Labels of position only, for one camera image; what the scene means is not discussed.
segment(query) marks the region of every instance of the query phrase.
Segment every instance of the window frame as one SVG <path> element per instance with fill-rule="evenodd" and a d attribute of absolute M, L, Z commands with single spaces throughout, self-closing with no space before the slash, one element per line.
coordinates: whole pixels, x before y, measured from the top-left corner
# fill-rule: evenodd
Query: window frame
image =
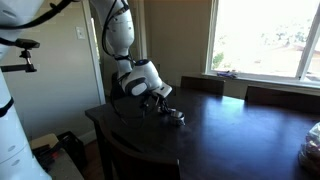
<path fill-rule="evenodd" d="M 206 67 L 205 67 L 205 75 L 216 76 L 216 74 L 220 71 L 212 70 L 212 60 L 213 60 L 213 50 L 214 50 L 214 41 L 215 41 L 215 33 L 217 27 L 217 18 L 218 18 L 218 8 L 219 8 L 219 0 L 212 0 L 211 3 L 211 15 L 210 15 L 210 25 L 209 25 L 209 40 L 208 40 L 208 49 L 207 49 L 207 59 L 206 59 Z M 309 31 L 309 35 L 306 41 L 306 46 L 302 52 L 301 60 L 298 65 L 295 77 L 283 77 L 283 76 L 273 76 L 273 75 L 260 75 L 260 74 L 251 74 L 251 73 L 237 73 L 238 79 L 245 79 L 251 81 L 259 81 L 259 82 L 276 82 L 283 84 L 307 84 L 320 86 L 320 82 L 315 81 L 305 81 L 306 73 L 309 69 L 312 56 L 315 50 L 315 46 L 320 37 L 320 3 L 318 5 L 318 9 L 313 18 L 312 25 Z"/>

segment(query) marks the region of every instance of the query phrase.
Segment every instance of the wooden chair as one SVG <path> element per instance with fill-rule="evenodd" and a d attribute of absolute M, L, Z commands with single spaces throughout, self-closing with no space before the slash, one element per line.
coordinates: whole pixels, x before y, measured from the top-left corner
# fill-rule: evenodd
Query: wooden chair
<path fill-rule="evenodd" d="M 320 114 L 320 96 L 248 86 L 245 101 Z"/>
<path fill-rule="evenodd" d="M 224 82 L 225 81 L 223 80 L 182 76 L 180 86 L 182 88 L 202 90 L 216 95 L 223 95 Z"/>
<path fill-rule="evenodd" d="M 114 133 L 105 138 L 109 145 L 112 162 L 120 180 L 179 180 L 179 160 L 155 157 L 138 152 L 120 143 Z"/>

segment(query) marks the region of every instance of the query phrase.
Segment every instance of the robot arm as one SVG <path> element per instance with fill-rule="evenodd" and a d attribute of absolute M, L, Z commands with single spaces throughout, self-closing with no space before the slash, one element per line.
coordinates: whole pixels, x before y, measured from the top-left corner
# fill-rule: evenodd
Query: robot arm
<path fill-rule="evenodd" d="M 134 27 L 127 0 L 91 0 L 91 3 L 103 25 L 103 49 L 117 61 L 118 80 L 125 94 L 140 96 L 152 93 L 166 98 L 172 88 L 160 79 L 153 63 L 146 59 L 134 62 L 130 58 L 129 48 L 134 41 Z M 107 43 L 113 54 L 108 51 Z"/>

